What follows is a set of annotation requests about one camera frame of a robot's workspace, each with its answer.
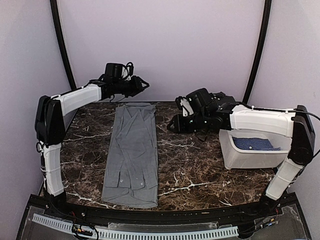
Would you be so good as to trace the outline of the grey long sleeve shirt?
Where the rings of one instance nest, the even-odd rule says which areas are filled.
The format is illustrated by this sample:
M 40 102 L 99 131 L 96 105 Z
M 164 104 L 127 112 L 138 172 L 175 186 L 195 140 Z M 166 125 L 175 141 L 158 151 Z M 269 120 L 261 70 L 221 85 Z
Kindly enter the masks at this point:
M 115 110 L 101 199 L 130 208 L 158 206 L 156 107 L 130 102 Z

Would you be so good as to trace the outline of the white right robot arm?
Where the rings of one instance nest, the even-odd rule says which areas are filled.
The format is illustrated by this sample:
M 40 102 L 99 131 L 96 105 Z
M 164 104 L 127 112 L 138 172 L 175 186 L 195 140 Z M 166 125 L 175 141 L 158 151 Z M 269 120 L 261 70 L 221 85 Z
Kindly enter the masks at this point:
M 197 130 L 218 132 L 227 169 L 277 168 L 255 213 L 266 217 L 287 187 L 314 159 L 315 131 L 303 105 L 273 109 L 248 106 L 233 98 L 209 101 L 179 97 L 180 114 L 167 129 L 176 134 Z

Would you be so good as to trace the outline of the white plastic bin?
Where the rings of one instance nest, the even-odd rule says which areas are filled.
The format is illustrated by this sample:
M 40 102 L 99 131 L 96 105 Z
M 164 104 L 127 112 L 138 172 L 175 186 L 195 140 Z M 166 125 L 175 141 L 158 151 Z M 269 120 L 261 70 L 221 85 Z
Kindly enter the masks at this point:
M 268 139 L 281 150 L 241 150 L 233 142 L 235 138 Z M 219 142 L 226 169 L 265 169 L 277 167 L 287 157 L 292 139 L 276 134 L 254 130 L 220 130 Z

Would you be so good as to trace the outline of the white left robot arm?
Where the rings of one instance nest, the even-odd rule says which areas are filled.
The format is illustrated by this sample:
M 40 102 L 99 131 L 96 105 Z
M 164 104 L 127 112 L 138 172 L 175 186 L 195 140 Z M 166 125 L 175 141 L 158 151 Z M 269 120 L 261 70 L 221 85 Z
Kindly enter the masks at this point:
M 60 161 L 62 142 L 66 136 L 64 117 L 81 107 L 114 95 L 134 97 L 149 86 L 148 82 L 136 75 L 114 81 L 93 79 L 75 90 L 40 97 L 34 125 L 37 138 L 36 150 L 40 153 L 44 188 L 50 197 L 62 198 L 66 195 Z

